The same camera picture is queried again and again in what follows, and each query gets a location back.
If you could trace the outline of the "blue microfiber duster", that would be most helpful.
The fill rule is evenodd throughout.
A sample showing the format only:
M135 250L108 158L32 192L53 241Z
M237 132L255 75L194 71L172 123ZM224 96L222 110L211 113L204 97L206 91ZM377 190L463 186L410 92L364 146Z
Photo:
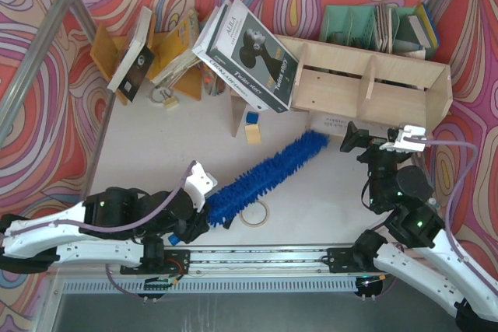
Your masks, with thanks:
M316 131L305 131L282 151L242 173L234 182L207 198L209 228L232 220L248 205L275 189L329 143L329 137Z

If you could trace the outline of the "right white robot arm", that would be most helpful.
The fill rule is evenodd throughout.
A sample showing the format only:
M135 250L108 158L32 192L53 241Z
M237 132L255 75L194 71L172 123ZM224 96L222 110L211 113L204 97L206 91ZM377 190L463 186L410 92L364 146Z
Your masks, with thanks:
M374 229L355 243L330 254L331 272L383 271L432 299L455 319L461 331L497 329L497 281L460 245L451 232L451 213L440 217L430 199L433 188L414 165L400 167L429 140L420 126L391 128L385 138L370 135L349 122L341 152L362 148L359 163L368 167L366 207L379 215L395 239L389 242Z

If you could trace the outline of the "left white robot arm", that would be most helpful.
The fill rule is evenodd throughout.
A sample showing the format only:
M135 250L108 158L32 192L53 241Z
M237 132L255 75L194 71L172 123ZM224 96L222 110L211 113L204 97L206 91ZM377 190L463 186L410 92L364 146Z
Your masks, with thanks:
M149 194L109 187L77 205L42 218L1 217L1 268L44 273L52 266L109 264L122 274L170 274L184 268L170 244L191 243L208 232L209 205L184 190Z

